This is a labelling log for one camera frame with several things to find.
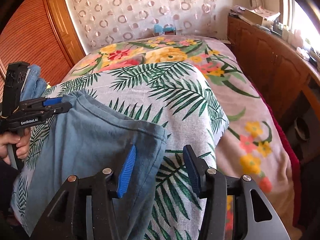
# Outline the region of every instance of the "metal screw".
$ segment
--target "metal screw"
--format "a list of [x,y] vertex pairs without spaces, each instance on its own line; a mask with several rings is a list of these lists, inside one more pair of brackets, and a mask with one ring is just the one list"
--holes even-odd
[[110,174],[111,171],[112,171],[112,169],[110,169],[110,168],[105,168],[105,169],[103,169],[102,173],[103,173],[103,174]]
[[214,168],[207,169],[207,172],[212,175],[217,173],[217,171]]
[[71,176],[68,177],[68,181],[69,181],[69,182],[73,182],[73,181],[75,181],[76,179],[77,179],[77,177],[76,177],[75,175],[71,175]]
[[250,181],[251,177],[249,175],[243,175],[242,179],[245,180],[245,181]]

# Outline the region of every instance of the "blue cloth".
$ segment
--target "blue cloth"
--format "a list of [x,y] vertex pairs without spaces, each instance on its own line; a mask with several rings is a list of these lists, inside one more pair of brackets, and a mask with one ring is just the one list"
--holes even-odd
[[68,176],[85,178],[122,165],[118,160],[127,156],[125,148],[132,142],[137,154],[128,190],[113,203],[120,239],[143,239],[151,219],[156,173],[166,149],[165,129],[133,120],[84,90],[62,98],[67,101],[72,109],[52,121],[29,186],[25,209],[29,232]]
[[20,95],[20,101],[39,98],[47,87],[47,82],[39,78],[41,68],[35,64],[29,66],[29,74]]

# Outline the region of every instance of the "window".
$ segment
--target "window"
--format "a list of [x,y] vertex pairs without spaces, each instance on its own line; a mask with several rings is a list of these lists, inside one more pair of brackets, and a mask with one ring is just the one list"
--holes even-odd
[[301,30],[302,36],[310,41],[311,46],[320,50],[320,34],[308,15],[295,0],[282,0],[282,2],[283,24],[288,25],[292,31],[295,29]]

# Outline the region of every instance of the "finger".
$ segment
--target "finger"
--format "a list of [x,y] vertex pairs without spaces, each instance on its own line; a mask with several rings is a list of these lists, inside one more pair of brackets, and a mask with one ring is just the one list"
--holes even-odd
[[31,127],[24,129],[24,135],[28,135],[31,132]]
[[20,141],[17,143],[17,147],[22,147],[27,145],[30,141],[31,133],[27,133],[25,136],[21,137]]
[[19,140],[19,135],[10,132],[5,132],[2,136],[0,136],[0,146],[6,146],[8,143],[16,144],[19,142]]
[[25,153],[24,155],[18,156],[18,159],[25,159],[28,157],[28,155],[29,155],[29,151],[27,153]]
[[11,161],[10,161],[10,158],[9,158],[8,155],[7,155],[5,158],[3,158],[3,160],[4,160],[4,162],[5,162],[6,164],[11,165]]
[[15,144],[19,142],[20,136],[10,133],[10,132],[5,132],[2,135],[0,135],[0,158],[5,158],[8,155],[8,150],[7,150],[7,144]]
[[25,154],[28,153],[28,151],[29,151],[29,146],[30,146],[30,142],[28,142],[27,145],[22,146],[22,147],[19,147],[19,148],[17,149],[17,152],[16,152],[16,153],[17,153],[17,156],[18,156],[19,159],[21,159],[20,157],[21,157],[22,155],[25,155]]

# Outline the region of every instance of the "curtain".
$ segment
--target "curtain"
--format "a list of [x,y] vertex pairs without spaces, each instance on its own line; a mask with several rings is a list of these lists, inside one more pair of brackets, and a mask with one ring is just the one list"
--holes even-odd
[[153,36],[155,24],[177,34],[213,37],[215,0],[66,0],[88,52]]

